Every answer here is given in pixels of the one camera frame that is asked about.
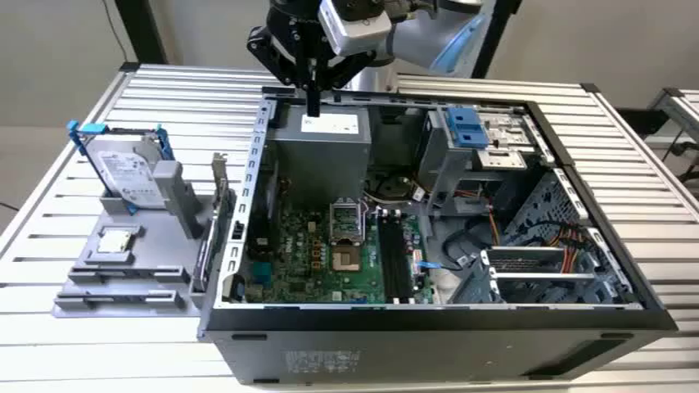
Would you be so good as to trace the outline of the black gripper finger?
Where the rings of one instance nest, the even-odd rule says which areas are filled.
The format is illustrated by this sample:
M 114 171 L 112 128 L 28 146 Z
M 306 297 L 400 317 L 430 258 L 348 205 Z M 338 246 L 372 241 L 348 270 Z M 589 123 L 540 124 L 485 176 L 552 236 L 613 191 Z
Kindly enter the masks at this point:
M 329 66 L 329 59 L 316 59 L 313 77 L 313 116 L 320 115 L 321 93 L 341 88 L 356 74 L 373 62 L 376 55 L 350 55 Z
M 306 115 L 313 117 L 313 80 L 309 59 L 302 58 L 297 49 L 296 59 L 288 59 L 277 46 L 266 27 L 257 26 L 249 31 L 246 48 L 272 75 L 285 85 L 293 85 L 305 92 Z

